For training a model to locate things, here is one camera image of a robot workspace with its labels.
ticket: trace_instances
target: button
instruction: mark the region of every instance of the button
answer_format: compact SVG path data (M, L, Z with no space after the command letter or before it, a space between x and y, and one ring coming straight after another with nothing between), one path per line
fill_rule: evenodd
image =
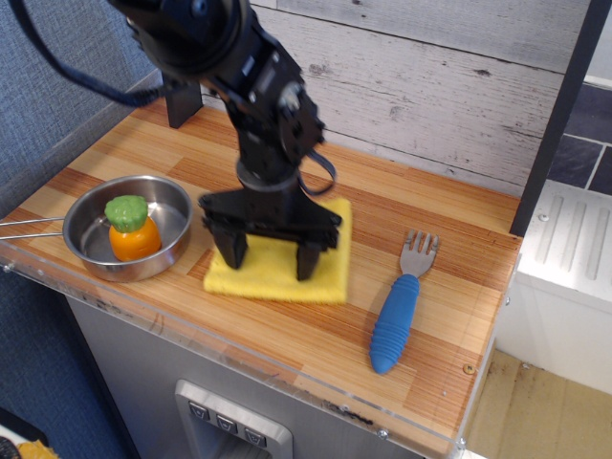
M238 427L234 421L217 414L217 425L228 433L238 433Z
M261 433L250 430L248 427L245 428L245 438L249 443L253 443L256 447L266 447L266 437L264 437Z
M196 418L200 418L202 421L208 421L210 416L208 415L208 410L203 406L199 406L194 402L189 402L189 410L191 414L193 414Z

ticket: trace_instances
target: dark tile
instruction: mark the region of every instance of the dark tile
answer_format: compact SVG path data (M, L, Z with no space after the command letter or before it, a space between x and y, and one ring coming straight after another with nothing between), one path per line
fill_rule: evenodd
M612 147L605 149L589 189L612 195Z
M565 133L612 143L612 91L583 84Z
M601 153L601 145L563 136L548 178L566 185L586 187Z

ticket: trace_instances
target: wooden countertop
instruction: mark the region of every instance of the wooden countertop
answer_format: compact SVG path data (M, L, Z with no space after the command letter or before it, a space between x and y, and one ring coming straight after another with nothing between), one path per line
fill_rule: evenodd
M171 129L162 102L136 110L5 221L63 216L87 189L116 177L165 176L187 191L195 208L191 242L176 265L137 283L105 282L88 274L60 237L4 241L0 260L347 421L387 428L408 448L445 457L462 434L513 272L521 240L508 230L518 200L334 145L320 152L339 171L337 186L323 198L352 203L346 304L204 292L213 246L196 202L205 191L239 187L236 135L225 113L206 108ZM325 172L306 163L306 181L322 185ZM441 246L422 278L408 347L381 376L370 368L369 340L401 273L409 228L439 234ZM2 228L0 235L43 231L61 231L61 222Z

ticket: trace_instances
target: green leafy top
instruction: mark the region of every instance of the green leafy top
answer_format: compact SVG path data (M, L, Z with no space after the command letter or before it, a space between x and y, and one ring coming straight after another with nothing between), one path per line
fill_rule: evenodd
M104 214L118 232L133 232L144 225L148 205L142 196L118 196L106 204Z

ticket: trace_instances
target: yellow object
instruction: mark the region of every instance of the yellow object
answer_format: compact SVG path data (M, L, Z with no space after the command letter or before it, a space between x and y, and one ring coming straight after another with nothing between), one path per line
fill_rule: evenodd
M33 443L22 443L17 445L17 449L23 459L59 459L59 456L51 448L40 443L40 440Z
M321 253L310 279L298 281L297 244L248 234L249 248L239 270L215 248L204 290L214 294L303 303L346 302L353 218L351 203L335 199L322 206L342 217L336 249Z
M115 227L108 231L113 253L119 261L132 261L152 255L162 246L157 225L151 217L146 217L140 229L119 232Z

